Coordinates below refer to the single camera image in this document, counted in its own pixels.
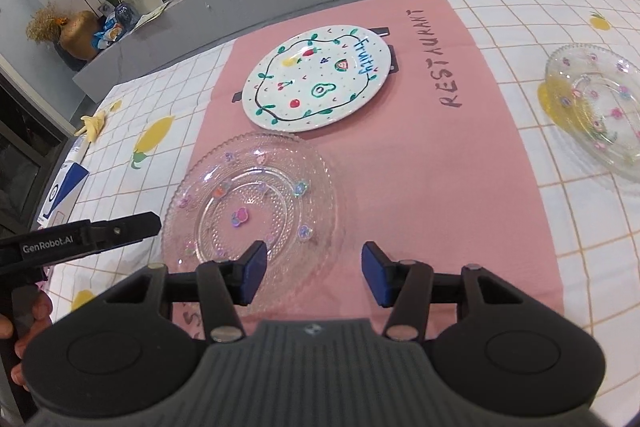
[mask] pink placemat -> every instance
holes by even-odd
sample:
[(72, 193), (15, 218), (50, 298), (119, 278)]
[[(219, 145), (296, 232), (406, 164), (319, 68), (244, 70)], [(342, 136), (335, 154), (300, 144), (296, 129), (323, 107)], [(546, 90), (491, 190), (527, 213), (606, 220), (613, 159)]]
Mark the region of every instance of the pink placemat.
[[(242, 104), (231, 102), (255, 64), (292, 35), (331, 24), (388, 26), (385, 41), (395, 48), (399, 71), (360, 111), (299, 135), (318, 148), (337, 185), (333, 264), (269, 318), (370, 317), (380, 329), (388, 311), (377, 307), (360, 271), (365, 241), (376, 241), (392, 259), (418, 259), (441, 272), (482, 264), (562, 312), (558, 263), (527, 153), (447, 0), (366, 0), (239, 38), (191, 165), (224, 140), (257, 129)], [(430, 335), (455, 320), (453, 306), (439, 308), (430, 314)], [(258, 318), (244, 319), (249, 331)]]

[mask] finger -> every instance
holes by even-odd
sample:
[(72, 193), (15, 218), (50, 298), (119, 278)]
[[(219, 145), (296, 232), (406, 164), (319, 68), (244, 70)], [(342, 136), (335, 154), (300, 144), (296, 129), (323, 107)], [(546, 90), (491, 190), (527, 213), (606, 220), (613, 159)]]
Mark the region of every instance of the finger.
[(29, 344), (33, 340), (33, 337), (42, 333), (50, 325), (50, 317), (47, 317), (46, 319), (43, 319), (41, 321), (35, 321), (31, 329), (29, 330), (29, 333), (27, 333), (25, 336), (23, 336), (23, 338), (15, 343), (15, 354), (18, 355), (18, 357), (22, 358), (22, 356), (24, 355), (24, 350), (27, 348), (27, 344)]
[(4, 315), (0, 315), (0, 339), (10, 339), (14, 334), (14, 325)]
[(24, 385), (25, 381), (24, 381), (24, 376), (22, 375), (22, 364), (19, 363), (18, 365), (16, 365), (12, 370), (11, 370), (11, 379), (17, 384), (17, 385)]
[(33, 318), (37, 321), (43, 320), (53, 312), (53, 303), (49, 296), (40, 292), (35, 302), (33, 303), (33, 307), (31, 308), (31, 313), (33, 314)]

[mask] yellow lemon pattern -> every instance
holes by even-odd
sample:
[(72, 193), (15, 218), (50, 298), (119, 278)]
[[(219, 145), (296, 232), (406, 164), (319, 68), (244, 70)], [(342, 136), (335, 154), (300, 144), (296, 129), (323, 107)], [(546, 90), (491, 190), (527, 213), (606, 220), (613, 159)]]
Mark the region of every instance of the yellow lemon pattern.
[(122, 107), (122, 100), (116, 100), (109, 107), (109, 112), (116, 112)]
[[(571, 85), (561, 78), (548, 78), (538, 87), (538, 100), (547, 116), (562, 130), (593, 130), (593, 111), (583, 98), (574, 98)], [(562, 105), (562, 100), (570, 100)]]
[(80, 290), (73, 302), (71, 302), (71, 311), (76, 311), (80, 306), (87, 304), (91, 299), (95, 297), (89, 290)]
[(611, 24), (598, 12), (594, 12), (591, 14), (591, 19), (589, 19), (591, 26), (596, 28), (597, 30), (608, 31), (611, 29)]
[(166, 134), (171, 129), (172, 124), (174, 123), (174, 116), (166, 116), (156, 121), (151, 127), (149, 127), (143, 134), (138, 138), (138, 142), (136, 146), (133, 147), (133, 157), (131, 159), (131, 167), (134, 169), (140, 169), (138, 164), (142, 162), (147, 156), (149, 156), (148, 152), (151, 152), (155, 149), (158, 144), (164, 139)]

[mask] black handle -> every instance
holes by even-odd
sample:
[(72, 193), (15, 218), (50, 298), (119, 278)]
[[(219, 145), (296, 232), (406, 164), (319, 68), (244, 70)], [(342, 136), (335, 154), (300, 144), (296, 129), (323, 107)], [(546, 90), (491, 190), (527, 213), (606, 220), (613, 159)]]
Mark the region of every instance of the black handle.
[[(12, 299), (12, 290), (9, 287), (0, 287), (0, 314), (7, 317), (13, 324), (14, 321), (14, 303)], [(11, 370), (15, 365), (20, 363), (20, 358), (15, 354), (15, 343), (18, 340), (17, 327), (14, 326), (14, 334), (10, 339), (0, 339), (0, 359), (4, 368), (4, 378), (8, 382), (7, 385), (0, 386), (0, 389), (9, 389), (12, 396), (0, 396), (0, 401), (9, 410), (17, 410), (26, 423), (37, 412), (36, 404), (29, 393), (21, 385), (14, 383), (11, 378)]]

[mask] glass bowl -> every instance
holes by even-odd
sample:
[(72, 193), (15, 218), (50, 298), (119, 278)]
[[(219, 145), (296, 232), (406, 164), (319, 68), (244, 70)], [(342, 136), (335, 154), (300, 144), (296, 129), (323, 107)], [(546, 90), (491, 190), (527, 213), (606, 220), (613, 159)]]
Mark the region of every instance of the glass bowl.
[(640, 181), (640, 71), (590, 44), (556, 50), (546, 64), (545, 112), (610, 171)]
[(318, 152), (296, 136), (252, 132), (200, 160), (178, 186), (162, 227), (172, 272), (239, 258), (255, 240), (268, 265), (241, 315), (271, 308), (327, 259), (335, 224), (334, 189)]

